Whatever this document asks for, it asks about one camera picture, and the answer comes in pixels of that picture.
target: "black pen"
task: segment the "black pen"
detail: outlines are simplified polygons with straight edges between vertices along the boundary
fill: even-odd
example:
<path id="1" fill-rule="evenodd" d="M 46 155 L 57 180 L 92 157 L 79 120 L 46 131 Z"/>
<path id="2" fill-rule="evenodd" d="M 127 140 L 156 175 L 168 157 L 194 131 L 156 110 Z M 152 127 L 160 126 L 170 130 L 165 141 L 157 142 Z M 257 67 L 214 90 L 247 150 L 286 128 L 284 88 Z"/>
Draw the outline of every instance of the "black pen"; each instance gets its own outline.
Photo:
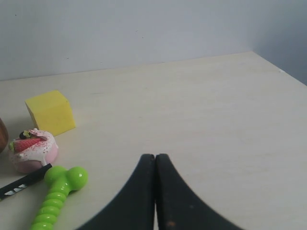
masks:
<path id="1" fill-rule="evenodd" d="M 44 178 L 47 170 L 51 167 L 51 164 L 45 165 L 44 167 L 28 174 L 27 176 L 24 176 L 23 178 L 8 184 L 3 188 L 0 188 L 0 201 L 20 192 L 21 190 L 24 190 L 32 184 L 41 181 Z"/>

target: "sponge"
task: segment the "sponge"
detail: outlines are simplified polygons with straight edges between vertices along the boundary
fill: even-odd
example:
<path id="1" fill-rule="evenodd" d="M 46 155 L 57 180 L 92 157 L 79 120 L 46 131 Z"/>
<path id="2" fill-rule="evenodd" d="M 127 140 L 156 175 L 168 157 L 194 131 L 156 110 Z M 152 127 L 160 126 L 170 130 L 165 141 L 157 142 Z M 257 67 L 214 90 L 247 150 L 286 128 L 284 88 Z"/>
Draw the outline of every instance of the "sponge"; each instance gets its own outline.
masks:
<path id="1" fill-rule="evenodd" d="M 69 101 L 58 90 L 25 100 L 35 126 L 56 136 L 76 127 Z"/>

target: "wooden ball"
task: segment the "wooden ball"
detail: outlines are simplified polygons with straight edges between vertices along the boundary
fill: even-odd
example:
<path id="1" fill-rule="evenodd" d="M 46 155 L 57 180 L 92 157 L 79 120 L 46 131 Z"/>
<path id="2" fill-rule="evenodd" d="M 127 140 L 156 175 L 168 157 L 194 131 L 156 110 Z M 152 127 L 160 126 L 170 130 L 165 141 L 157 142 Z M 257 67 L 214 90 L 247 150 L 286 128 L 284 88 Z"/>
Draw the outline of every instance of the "wooden ball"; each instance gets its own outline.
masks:
<path id="1" fill-rule="evenodd" d="M 5 149 L 9 141 L 8 131 L 0 118 L 0 153 Z"/>

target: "table surface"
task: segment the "table surface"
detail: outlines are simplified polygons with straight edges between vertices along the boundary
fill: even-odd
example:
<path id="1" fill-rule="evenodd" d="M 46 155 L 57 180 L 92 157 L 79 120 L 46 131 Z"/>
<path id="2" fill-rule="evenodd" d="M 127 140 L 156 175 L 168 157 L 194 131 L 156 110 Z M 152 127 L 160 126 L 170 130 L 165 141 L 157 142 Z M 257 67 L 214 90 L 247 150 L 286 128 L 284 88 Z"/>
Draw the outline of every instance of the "table surface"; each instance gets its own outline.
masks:
<path id="1" fill-rule="evenodd" d="M 24 100 L 54 89 L 77 127 L 56 136 L 54 165 L 89 183 L 55 229 L 71 230 L 122 188 L 143 153 L 168 153 L 208 205 L 247 230 L 307 229 L 307 88 L 253 52 L 0 82 L 11 138 L 33 123 Z M 0 155 L 0 186 L 18 178 Z M 43 182 L 0 204 L 1 230 L 27 229 Z"/>

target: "green toy hammer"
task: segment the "green toy hammer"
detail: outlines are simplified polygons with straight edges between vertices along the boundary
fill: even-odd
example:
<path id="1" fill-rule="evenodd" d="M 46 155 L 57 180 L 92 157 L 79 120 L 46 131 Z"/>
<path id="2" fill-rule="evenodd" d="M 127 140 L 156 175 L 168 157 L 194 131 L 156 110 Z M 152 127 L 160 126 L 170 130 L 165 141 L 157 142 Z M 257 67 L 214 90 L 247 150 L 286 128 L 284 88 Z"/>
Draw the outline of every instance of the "green toy hammer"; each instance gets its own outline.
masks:
<path id="1" fill-rule="evenodd" d="M 82 167 L 66 170 L 64 167 L 55 166 L 49 169 L 45 174 L 44 181 L 50 190 L 30 230 L 52 230 L 69 192 L 83 188 L 87 179 L 87 171 Z"/>

